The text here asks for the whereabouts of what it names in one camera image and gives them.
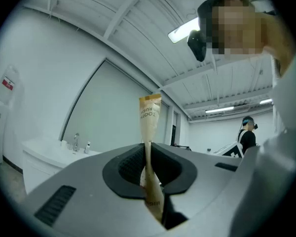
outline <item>fluorescent light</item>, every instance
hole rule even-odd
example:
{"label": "fluorescent light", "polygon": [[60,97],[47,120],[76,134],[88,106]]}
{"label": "fluorescent light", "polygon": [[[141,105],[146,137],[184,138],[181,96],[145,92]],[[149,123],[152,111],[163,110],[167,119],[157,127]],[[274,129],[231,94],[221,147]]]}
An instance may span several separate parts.
{"label": "fluorescent light", "polygon": [[169,33],[168,37],[173,43],[177,43],[178,41],[188,36],[192,30],[199,30],[198,18],[194,18],[185,23],[184,25],[179,26],[171,33]]}
{"label": "fluorescent light", "polygon": [[233,106],[230,107],[225,107],[225,108],[220,108],[220,109],[213,109],[213,110],[207,110],[205,111],[205,113],[216,113],[216,112],[222,112],[222,111],[229,111],[229,110],[233,110]]}
{"label": "fluorescent light", "polygon": [[272,99],[265,99],[265,100],[262,100],[262,101],[260,102],[260,104],[262,105],[262,104],[270,103],[270,102],[272,102],[272,101],[273,101]]}

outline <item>paper packaging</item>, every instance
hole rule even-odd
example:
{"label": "paper packaging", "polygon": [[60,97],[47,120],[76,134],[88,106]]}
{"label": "paper packaging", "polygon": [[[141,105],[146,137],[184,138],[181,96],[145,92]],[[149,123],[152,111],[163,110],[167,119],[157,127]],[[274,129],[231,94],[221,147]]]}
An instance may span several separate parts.
{"label": "paper packaging", "polygon": [[151,166],[151,142],[156,133],[161,94],[150,95],[139,99],[140,126],[145,144],[146,166],[143,170],[145,179],[141,183],[146,192],[146,206],[154,217],[161,222],[164,197],[157,176]]}

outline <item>bottle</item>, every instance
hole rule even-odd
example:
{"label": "bottle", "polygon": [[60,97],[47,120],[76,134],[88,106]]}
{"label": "bottle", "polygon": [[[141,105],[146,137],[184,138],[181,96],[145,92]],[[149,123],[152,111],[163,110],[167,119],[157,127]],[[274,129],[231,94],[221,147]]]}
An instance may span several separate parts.
{"label": "bottle", "polygon": [[83,152],[84,152],[85,154],[88,154],[89,151],[90,151],[90,141],[88,141],[88,144],[86,145],[86,147],[85,147],[85,149],[84,149]]}

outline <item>black slot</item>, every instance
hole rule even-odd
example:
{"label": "black slot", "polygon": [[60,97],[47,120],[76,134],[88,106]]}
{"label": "black slot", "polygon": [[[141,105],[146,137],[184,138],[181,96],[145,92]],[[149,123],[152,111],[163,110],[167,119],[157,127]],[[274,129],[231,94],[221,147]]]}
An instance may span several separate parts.
{"label": "black slot", "polygon": [[227,163],[222,163],[222,162],[217,163],[215,165],[215,167],[223,168],[223,169],[230,170],[230,171],[233,171],[233,172],[236,172],[236,170],[238,168],[237,166],[230,165],[230,164],[227,164]]}
{"label": "black slot", "polygon": [[76,188],[63,185],[34,214],[34,216],[51,227],[59,217],[60,213],[64,210],[75,191]]}

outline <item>person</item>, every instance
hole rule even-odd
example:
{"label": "person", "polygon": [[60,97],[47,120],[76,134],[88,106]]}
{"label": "person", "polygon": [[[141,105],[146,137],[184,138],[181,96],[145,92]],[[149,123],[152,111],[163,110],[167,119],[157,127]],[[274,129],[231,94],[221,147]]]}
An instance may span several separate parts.
{"label": "person", "polygon": [[[213,52],[226,57],[269,53],[275,59],[272,62],[274,88],[289,69],[294,69],[290,79],[296,79],[296,43],[280,16],[274,11],[256,12],[254,1],[257,0],[206,0],[197,10],[200,35]],[[275,107],[273,124],[275,133],[285,130]]]}
{"label": "person", "polygon": [[242,129],[238,133],[238,143],[242,145],[242,152],[245,154],[250,147],[255,147],[256,136],[253,130],[257,127],[252,117],[247,116],[242,119]]}

